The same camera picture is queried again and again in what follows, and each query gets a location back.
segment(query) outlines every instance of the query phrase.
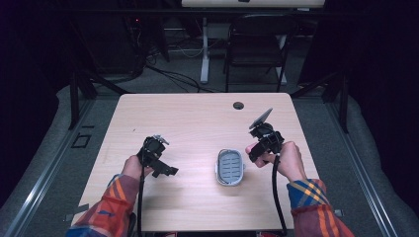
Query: light wood tabletop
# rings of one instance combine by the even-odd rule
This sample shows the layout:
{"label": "light wood tabletop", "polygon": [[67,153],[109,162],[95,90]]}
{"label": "light wood tabletop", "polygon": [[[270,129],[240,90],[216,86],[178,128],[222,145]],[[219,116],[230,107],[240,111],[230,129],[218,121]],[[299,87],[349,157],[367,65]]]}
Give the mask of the light wood tabletop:
{"label": "light wood tabletop", "polygon": [[182,0],[183,7],[205,8],[322,8],[324,0],[250,0],[240,2],[238,0]]}
{"label": "light wood tabletop", "polygon": [[[244,105],[236,110],[233,104]],[[123,95],[115,110],[80,205],[92,206],[126,158],[136,154],[146,136],[161,134],[160,160],[179,169],[175,176],[147,176],[142,230],[223,231],[280,229],[272,195],[272,165],[257,168],[244,149],[257,142],[249,126],[267,109],[266,122],[285,141],[300,148],[307,177],[318,178],[293,102],[285,93],[135,94]],[[244,177],[235,187],[215,176],[221,149],[240,151]],[[288,180],[278,174],[278,193],[288,228],[293,228]],[[73,223],[82,213],[75,215]]]}

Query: gray carpet floor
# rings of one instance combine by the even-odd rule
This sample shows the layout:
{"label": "gray carpet floor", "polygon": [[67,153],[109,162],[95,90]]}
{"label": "gray carpet floor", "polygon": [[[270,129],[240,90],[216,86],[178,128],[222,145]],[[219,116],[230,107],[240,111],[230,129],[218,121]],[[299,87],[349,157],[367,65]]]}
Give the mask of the gray carpet floor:
{"label": "gray carpet floor", "polygon": [[[296,82],[308,48],[309,39],[301,38],[293,42],[286,70],[287,85],[282,87],[282,92],[290,93],[298,89]],[[186,51],[171,52],[170,62],[157,55],[155,58],[150,58],[149,63],[162,70],[188,75],[198,82],[202,55],[192,57],[191,55],[197,54],[196,51],[190,51],[189,56],[184,53]],[[225,78],[222,74],[222,65],[223,50],[214,48],[210,51],[209,82],[200,86],[214,92],[222,92]],[[265,70],[253,70],[249,73],[236,69],[232,77],[246,77],[246,80],[255,78],[272,80],[275,77],[275,73],[265,75],[264,72]],[[145,68],[138,78],[118,85],[134,93],[197,92],[194,87],[169,80],[166,76],[148,68]],[[70,226],[70,221],[65,219],[66,214],[73,213],[78,205],[119,98],[108,88],[100,84],[95,86],[99,92],[96,100],[88,101],[80,95],[82,117],[78,126],[71,131],[67,130],[71,119],[68,87],[57,94],[60,105],[53,124],[18,187],[0,210],[0,236],[8,234],[15,236],[15,233],[19,233],[20,236],[63,236]],[[272,86],[231,87],[231,92],[273,91],[275,87]],[[357,103],[352,99],[349,102],[350,132],[342,134],[339,125],[336,124],[336,106],[324,104],[319,97],[321,92],[322,89],[318,88],[303,98],[294,99],[293,103],[319,176],[328,187],[328,198],[333,207],[344,211],[345,214],[341,218],[356,236],[417,236],[419,220],[394,193],[381,171],[374,140]],[[77,135],[90,137],[85,148],[71,147]],[[361,185],[362,180],[357,175],[359,167],[354,166],[352,162],[353,152],[348,148],[347,139],[354,145],[363,169],[374,184],[379,204],[383,206],[387,214],[385,218],[391,224],[389,231],[382,229],[380,217],[374,212],[374,207],[368,198],[369,191]],[[53,163],[57,157],[60,162]],[[51,182],[40,184],[40,179],[45,176],[50,176]],[[31,192],[39,185],[44,185],[45,193],[39,196],[32,210],[24,209],[23,207],[31,203]]]}

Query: chair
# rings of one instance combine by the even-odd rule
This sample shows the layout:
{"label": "chair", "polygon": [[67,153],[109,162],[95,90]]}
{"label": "chair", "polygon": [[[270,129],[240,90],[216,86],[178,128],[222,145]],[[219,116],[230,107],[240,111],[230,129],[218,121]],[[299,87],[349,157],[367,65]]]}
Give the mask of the chair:
{"label": "chair", "polygon": [[[223,72],[226,74],[225,92],[228,92],[228,85],[248,84],[231,83],[229,80],[230,66],[267,67],[266,73],[272,67],[281,67],[277,82],[277,92],[279,92],[290,39],[297,30],[296,20],[287,15],[250,14],[234,19],[228,32],[223,68]],[[285,37],[284,43],[280,43],[281,37]]]}

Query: white desk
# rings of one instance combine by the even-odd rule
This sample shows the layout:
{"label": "white desk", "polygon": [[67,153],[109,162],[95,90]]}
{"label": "white desk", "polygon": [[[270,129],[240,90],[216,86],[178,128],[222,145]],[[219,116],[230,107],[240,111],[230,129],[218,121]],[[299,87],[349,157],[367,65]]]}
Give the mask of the white desk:
{"label": "white desk", "polygon": [[[186,8],[322,8],[325,0],[182,0]],[[203,18],[203,66],[201,69],[201,83],[209,81],[210,57],[208,51],[208,22]]]}
{"label": "white desk", "polygon": [[[244,109],[236,110],[235,102],[243,103]],[[273,110],[266,122],[286,141],[297,143],[307,176],[318,178],[288,94],[123,95],[80,205],[97,202],[112,176],[121,171],[125,159],[138,152],[146,136],[159,133],[170,142],[161,161],[179,171],[170,177],[146,177],[143,231],[281,228],[272,195],[272,165],[259,169],[244,151],[257,141],[249,134],[249,125],[270,107]],[[244,178],[236,187],[224,187],[215,178],[214,165],[224,148],[239,150],[246,165]],[[293,228],[287,183],[286,178],[278,176],[281,207],[287,227]],[[74,217],[73,223],[80,215]]]}

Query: person's right hand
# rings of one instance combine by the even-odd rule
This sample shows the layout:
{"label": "person's right hand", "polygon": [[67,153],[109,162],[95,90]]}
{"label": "person's right hand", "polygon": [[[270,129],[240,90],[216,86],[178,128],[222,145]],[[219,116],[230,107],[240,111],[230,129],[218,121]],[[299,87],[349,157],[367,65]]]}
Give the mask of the person's right hand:
{"label": "person's right hand", "polygon": [[[254,145],[255,144],[252,144],[246,147],[246,153],[249,153]],[[275,154],[265,152],[258,157],[255,163],[258,167],[262,167],[260,164],[264,160],[273,164],[275,161]],[[301,153],[299,152],[298,146],[296,146],[293,141],[283,144],[278,172],[287,177],[290,182],[307,179],[304,171],[304,165],[301,160]]]}

